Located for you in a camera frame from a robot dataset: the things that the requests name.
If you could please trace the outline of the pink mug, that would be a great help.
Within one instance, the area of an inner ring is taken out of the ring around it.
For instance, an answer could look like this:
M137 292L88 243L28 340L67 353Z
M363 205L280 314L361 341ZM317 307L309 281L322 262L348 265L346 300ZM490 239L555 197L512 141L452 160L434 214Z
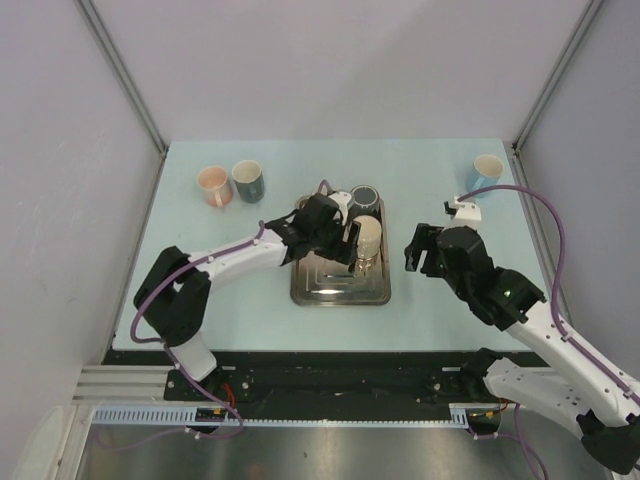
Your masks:
M228 205L233 199L233 189L227 171L219 166L204 168L197 176L197 184L206 202L215 208Z

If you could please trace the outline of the dark teal mug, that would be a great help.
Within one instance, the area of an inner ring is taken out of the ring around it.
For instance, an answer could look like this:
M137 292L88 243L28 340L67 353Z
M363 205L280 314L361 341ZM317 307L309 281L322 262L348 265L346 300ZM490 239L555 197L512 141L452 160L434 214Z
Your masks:
M232 168L232 178L241 199L247 203L262 200L265 192L263 171L254 160L241 160Z

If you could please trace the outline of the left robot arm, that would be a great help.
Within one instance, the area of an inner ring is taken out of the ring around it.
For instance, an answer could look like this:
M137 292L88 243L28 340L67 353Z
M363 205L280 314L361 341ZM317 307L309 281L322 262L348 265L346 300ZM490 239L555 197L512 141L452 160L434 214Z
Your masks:
M261 221L256 234L218 250L188 254L176 246L164 249L134 295L131 339L161 344L186 376L187 389L202 400L214 397L221 376L201 335L210 293L311 253L353 268L360 232L358 224L349 223L353 203L346 191L315 193L289 214Z

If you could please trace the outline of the black mug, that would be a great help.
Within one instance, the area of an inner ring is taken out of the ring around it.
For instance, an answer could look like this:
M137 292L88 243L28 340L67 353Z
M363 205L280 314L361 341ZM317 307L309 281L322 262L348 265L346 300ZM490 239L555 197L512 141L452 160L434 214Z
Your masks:
M376 216L379 211L380 196L370 185L358 185L351 190L353 203L349 208L349 217Z

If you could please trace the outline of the light blue mug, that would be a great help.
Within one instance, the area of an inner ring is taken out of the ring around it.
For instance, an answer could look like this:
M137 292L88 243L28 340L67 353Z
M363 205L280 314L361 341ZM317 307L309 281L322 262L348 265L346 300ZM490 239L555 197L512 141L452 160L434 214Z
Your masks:
M499 157L490 154L478 156L474 160L472 170L467 177L466 191L471 193L496 185L501 179L504 169L504 163Z

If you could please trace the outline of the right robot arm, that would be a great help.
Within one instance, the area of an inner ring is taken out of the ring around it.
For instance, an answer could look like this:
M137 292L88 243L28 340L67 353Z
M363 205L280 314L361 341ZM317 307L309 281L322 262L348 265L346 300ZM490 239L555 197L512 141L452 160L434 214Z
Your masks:
M483 323L536 353L562 383L526 373L482 348L464 365L463 393L522 404L575 435L589 455L621 475L639 465L639 381L625 374L562 318L523 274L493 263L468 226L420 223L404 250L405 268L443 279Z

